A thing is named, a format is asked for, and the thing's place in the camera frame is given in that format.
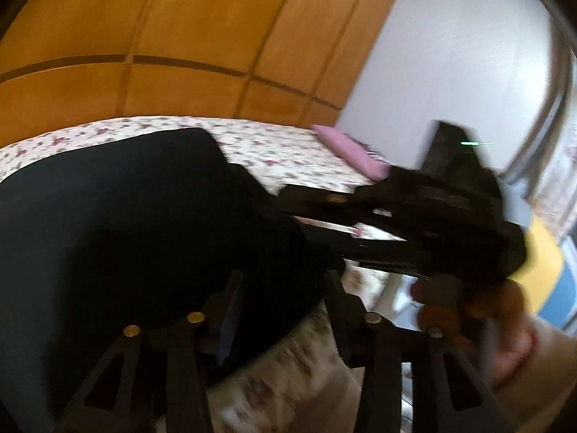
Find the floral pattern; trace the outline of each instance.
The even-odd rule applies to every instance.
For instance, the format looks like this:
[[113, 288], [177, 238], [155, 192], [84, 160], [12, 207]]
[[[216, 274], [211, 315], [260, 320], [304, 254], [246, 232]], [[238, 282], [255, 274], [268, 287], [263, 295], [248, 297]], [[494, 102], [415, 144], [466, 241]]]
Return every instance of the floral pattern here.
[[[285, 184], [351, 192], [369, 181], [316, 140], [310, 130], [232, 119], [193, 117], [118, 118], [64, 128], [0, 149], [0, 180], [42, 158], [64, 151], [122, 140], [154, 131], [201, 127], [209, 131], [232, 163], [245, 166], [271, 193]], [[359, 225], [345, 228], [356, 237], [395, 239]], [[371, 307], [386, 274], [347, 262], [343, 286]], [[216, 433], [282, 431], [296, 408], [314, 398], [331, 375], [343, 368], [321, 304], [258, 360], [208, 392]]]

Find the human hand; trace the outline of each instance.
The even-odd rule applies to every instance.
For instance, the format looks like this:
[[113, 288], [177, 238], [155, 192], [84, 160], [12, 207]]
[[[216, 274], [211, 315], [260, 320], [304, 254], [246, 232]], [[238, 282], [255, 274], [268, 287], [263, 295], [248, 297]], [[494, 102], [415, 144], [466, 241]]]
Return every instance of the human hand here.
[[[433, 303], [428, 298], [427, 280], [419, 280], [411, 287], [411, 296], [424, 306], [417, 316], [419, 329], [437, 326], [445, 336], [466, 355], [475, 350], [473, 342], [461, 333], [461, 317], [457, 311]], [[464, 311], [474, 319], [494, 318], [500, 328], [500, 343], [494, 354], [492, 366], [493, 385], [499, 386], [511, 379], [529, 358], [536, 344], [536, 337], [524, 311], [523, 292], [519, 285], [507, 280], [499, 286], [476, 295]]]

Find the black mechanical device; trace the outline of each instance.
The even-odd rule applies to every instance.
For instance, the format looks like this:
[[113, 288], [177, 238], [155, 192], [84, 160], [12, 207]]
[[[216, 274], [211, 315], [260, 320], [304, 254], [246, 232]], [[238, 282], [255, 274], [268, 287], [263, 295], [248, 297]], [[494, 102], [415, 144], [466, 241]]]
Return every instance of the black mechanical device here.
[[[387, 179], [354, 193], [287, 186], [276, 204], [296, 217], [364, 223], [397, 235], [404, 241], [360, 240], [302, 225], [309, 240], [360, 266], [439, 282], [440, 302], [458, 307], [470, 292], [502, 282], [526, 260], [521, 229], [503, 217], [497, 180], [462, 144], [467, 141], [464, 130], [441, 122], [419, 171], [393, 167]], [[242, 295], [242, 272], [235, 271], [201, 313], [167, 329], [126, 328], [56, 431], [146, 431], [166, 414], [168, 433], [211, 432], [203, 372], [229, 355]], [[490, 323], [471, 324], [481, 355], [468, 360], [439, 328], [410, 331], [367, 312], [360, 298], [345, 293], [336, 271], [325, 274], [323, 298], [341, 358], [349, 367], [365, 367], [356, 433], [400, 431], [403, 362], [412, 363], [414, 433], [512, 433], [485, 382], [497, 337]]]

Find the mattress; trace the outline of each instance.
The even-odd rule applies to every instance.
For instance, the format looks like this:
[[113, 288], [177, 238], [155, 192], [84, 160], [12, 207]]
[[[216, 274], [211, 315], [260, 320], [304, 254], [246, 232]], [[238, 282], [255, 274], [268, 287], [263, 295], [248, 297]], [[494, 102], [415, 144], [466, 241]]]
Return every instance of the mattress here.
[[[236, 119], [191, 117], [118, 118], [19, 141], [0, 149], [0, 180], [42, 158], [64, 151], [177, 128], [209, 131], [231, 163], [245, 166], [271, 193], [286, 184], [351, 192], [369, 181], [316, 140], [310, 130]], [[336, 227], [330, 224], [323, 226]], [[363, 238], [393, 238], [365, 226], [345, 229]], [[347, 263], [345, 289], [371, 307], [386, 280], [383, 272]], [[322, 304], [280, 343], [208, 391], [216, 432], [274, 431], [293, 420], [342, 370]]]

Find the pink pillow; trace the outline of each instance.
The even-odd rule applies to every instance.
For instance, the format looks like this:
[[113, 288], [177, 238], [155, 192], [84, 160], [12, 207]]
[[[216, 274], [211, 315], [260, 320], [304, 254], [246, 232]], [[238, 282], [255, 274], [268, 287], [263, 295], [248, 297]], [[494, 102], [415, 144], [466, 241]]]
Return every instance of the pink pillow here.
[[388, 164], [370, 157], [359, 143], [341, 131], [324, 125], [313, 125], [312, 130], [322, 144], [364, 176], [377, 182], [388, 176]]

